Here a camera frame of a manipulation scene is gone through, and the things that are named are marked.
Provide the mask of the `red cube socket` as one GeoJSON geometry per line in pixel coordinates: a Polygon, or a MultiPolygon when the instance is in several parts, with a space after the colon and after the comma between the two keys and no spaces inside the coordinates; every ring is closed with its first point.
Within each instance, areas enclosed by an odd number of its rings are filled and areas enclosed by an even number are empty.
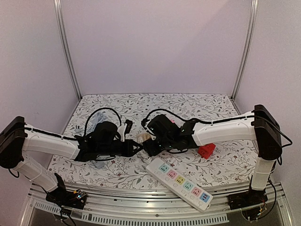
{"type": "Polygon", "coordinates": [[[198,148],[198,154],[204,158],[204,159],[208,159],[214,152],[216,148],[216,145],[213,143],[204,145],[204,146],[200,146],[198,148]]]}

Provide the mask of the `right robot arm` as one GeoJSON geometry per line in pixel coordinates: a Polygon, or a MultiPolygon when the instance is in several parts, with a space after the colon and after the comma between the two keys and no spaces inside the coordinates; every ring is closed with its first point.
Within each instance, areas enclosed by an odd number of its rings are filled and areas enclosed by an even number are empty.
{"type": "Polygon", "coordinates": [[[282,139],[287,136],[281,132],[277,121],[263,105],[255,105],[254,110],[232,118],[217,121],[202,121],[197,118],[184,120],[178,127],[164,114],[152,120],[145,117],[141,125],[154,140],[143,143],[149,156],[162,151],[198,148],[216,142],[232,140],[255,140],[258,146],[258,158],[249,189],[246,192],[231,194],[227,197],[231,210],[260,204],[267,201],[266,184],[275,165],[282,164],[284,146],[282,139]]]}

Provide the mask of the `white power strip plug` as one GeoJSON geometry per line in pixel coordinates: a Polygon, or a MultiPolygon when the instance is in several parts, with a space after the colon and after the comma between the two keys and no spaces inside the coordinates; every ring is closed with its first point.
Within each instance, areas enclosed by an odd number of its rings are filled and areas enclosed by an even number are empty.
{"type": "Polygon", "coordinates": [[[144,163],[150,164],[152,162],[152,157],[146,151],[140,151],[140,156],[144,163]]]}

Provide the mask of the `beige cube socket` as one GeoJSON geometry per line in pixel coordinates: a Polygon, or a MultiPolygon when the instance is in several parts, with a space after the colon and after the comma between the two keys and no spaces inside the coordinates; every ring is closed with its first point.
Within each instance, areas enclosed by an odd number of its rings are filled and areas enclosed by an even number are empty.
{"type": "Polygon", "coordinates": [[[142,144],[144,141],[147,141],[149,139],[152,139],[149,133],[140,133],[136,136],[136,141],[139,144],[142,144]]]}

